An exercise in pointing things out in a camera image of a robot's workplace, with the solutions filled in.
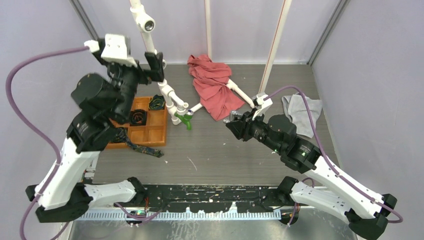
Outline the chrome water faucet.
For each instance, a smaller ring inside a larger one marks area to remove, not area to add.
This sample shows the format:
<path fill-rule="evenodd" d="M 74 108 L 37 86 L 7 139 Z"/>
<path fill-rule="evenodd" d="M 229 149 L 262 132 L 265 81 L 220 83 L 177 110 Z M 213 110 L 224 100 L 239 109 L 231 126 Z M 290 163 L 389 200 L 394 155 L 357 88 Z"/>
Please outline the chrome water faucet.
<path fill-rule="evenodd" d="M 237 110 L 232 110 L 232 111 L 229 113 L 229 116 L 228 116 L 227 118 L 224 118 L 224 119 L 223 119 L 223 123 L 224 123 L 224 124 L 227 124 L 227 123 L 230 123 L 230 122 L 233 122 L 233 121 L 237 121 L 237 120 L 239 120 L 242 116 L 243 116 L 243 114 L 242 114 L 242 113 L 240 113 L 239 111 L 237 111 Z"/>

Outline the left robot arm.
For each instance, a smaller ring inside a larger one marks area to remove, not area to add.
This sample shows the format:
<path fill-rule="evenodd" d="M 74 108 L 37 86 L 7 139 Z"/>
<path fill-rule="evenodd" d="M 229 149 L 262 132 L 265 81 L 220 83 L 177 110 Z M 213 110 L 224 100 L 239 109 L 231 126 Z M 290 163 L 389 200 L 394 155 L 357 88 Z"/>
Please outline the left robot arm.
<path fill-rule="evenodd" d="M 117 203 L 138 207 L 146 200 L 146 190 L 135 177 L 91 185 L 82 183 L 81 176 L 117 136 L 117 125 L 130 121 L 138 86 L 164 80 L 163 54 L 145 52 L 149 68 L 144 69 L 130 55 L 125 36 L 88 40 L 83 47 L 107 68 L 108 77 L 88 73 L 78 81 L 71 98 L 80 112 L 66 130 L 60 162 L 41 183 L 26 188 L 29 200 L 38 203 L 35 214 L 41 223 L 71 222 L 90 208 Z"/>

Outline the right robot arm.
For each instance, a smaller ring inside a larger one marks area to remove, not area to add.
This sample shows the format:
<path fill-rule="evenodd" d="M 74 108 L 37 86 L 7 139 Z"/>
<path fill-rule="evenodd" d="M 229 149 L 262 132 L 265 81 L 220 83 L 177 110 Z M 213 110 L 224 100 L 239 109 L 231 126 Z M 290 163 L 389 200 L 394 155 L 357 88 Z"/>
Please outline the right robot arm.
<path fill-rule="evenodd" d="M 316 145 L 299 137 L 296 126 L 285 115 L 274 115 L 268 122 L 263 119 L 247 111 L 235 113 L 224 122 L 238 140 L 256 139 L 277 153 L 285 166 L 328 189 L 313 189 L 285 177 L 278 186 L 279 202 L 315 207 L 339 218 L 363 239 L 377 240 L 387 228 L 389 209 L 396 206 L 397 199 L 389 193 L 377 193 L 343 172 Z"/>

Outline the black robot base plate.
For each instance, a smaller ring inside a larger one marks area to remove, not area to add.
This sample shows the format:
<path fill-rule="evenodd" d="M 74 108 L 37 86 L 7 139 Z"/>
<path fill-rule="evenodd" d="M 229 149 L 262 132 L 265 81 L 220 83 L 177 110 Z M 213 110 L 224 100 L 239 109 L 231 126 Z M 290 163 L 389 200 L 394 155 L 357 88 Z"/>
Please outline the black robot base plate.
<path fill-rule="evenodd" d="M 143 198 L 119 202 L 122 207 L 157 212 L 226 213 L 235 205 L 237 213 L 270 213 L 294 202 L 282 200 L 276 186 L 260 185 L 145 185 Z"/>

